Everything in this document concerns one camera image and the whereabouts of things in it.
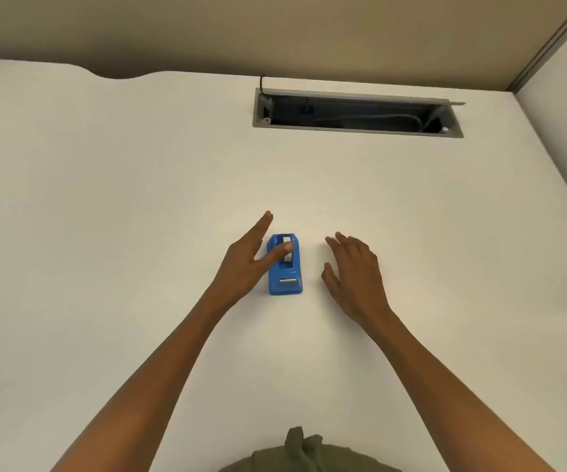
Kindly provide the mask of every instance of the desk surface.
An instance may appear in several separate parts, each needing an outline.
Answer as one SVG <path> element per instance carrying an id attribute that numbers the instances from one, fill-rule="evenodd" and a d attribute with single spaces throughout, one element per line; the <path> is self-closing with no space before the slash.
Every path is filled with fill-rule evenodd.
<path id="1" fill-rule="evenodd" d="M 295 425 L 445 470 L 321 283 L 340 229 L 378 254 L 413 333 L 567 471 L 567 187 L 513 95 L 265 84 L 466 102 L 464 139 L 256 129 L 252 77 L 0 60 L 0 470 L 48 469 L 270 209 L 268 235 L 300 240 L 305 291 L 263 279 L 223 319 L 153 470 L 215 470 Z"/>

